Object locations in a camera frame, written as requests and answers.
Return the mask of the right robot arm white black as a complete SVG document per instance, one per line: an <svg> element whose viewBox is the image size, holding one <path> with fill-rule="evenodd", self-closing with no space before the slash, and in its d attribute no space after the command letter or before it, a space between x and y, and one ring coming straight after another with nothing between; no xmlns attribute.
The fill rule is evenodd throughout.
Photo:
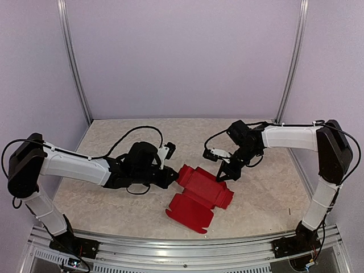
<svg viewBox="0 0 364 273"><path fill-rule="evenodd" d="M302 230L291 239L291 248L302 253L313 243L313 235L332 210L336 196L353 160L353 150L335 119L314 121L311 124L276 124L261 121L233 122L224 130L237 149L227 152L212 148L213 160L221 160L218 181L238 180L243 167L251 166L254 157L263 156L265 150L285 148L301 168L312 187L311 203L301 220Z"/></svg>

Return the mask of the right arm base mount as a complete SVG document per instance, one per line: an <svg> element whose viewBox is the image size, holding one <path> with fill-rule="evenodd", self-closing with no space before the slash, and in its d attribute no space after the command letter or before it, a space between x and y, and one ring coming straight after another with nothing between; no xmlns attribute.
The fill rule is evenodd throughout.
<svg viewBox="0 0 364 273"><path fill-rule="evenodd" d="M271 245L276 259L301 254L321 247L318 238L314 239L313 242L306 243L299 241L296 235L273 240Z"/></svg>

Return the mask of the red paper box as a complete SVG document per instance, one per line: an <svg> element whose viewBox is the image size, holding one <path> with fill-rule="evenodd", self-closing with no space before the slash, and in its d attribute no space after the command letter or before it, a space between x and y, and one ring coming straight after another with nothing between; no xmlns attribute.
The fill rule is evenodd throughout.
<svg viewBox="0 0 364 273"><path fill-rule="evenodd" d="M183 165L177 183L183 191L174 195L166 215L199 234L207 233L213 209L227 209L234 196L224 181L217 182L214 175L200 167Z"/></svg>

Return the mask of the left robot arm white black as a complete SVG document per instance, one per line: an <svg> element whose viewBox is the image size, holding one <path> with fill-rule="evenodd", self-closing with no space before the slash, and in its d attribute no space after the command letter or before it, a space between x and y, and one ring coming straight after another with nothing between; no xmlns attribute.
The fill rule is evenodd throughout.
<svg viewBox="0 0 364 273"><path fill-rule="evenodd" d="M9 158L7 189L22 200L66 252L80 247L70 224L38 184L39 176L59 176L86 181L107 189L128 188L133 184L156 185L167 189L179 177L165 164L175 151L171 142L159 148L148 142L134 143L130 151L116 158L92 157L62 150L33 133L19 140L21 145Z"/></svg>

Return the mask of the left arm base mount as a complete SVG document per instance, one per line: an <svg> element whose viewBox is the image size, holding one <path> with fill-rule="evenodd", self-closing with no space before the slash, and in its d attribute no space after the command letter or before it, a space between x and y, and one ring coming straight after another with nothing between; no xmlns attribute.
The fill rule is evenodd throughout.
<svg viewBox="0 0 364 273"><path fill-rule="evenodd" d="M89 259L96 258L99 246L98 241L80 237L76 237L71 241L62 240L60 243L53 239L49 244L49 247L53 250Z"/></svg>

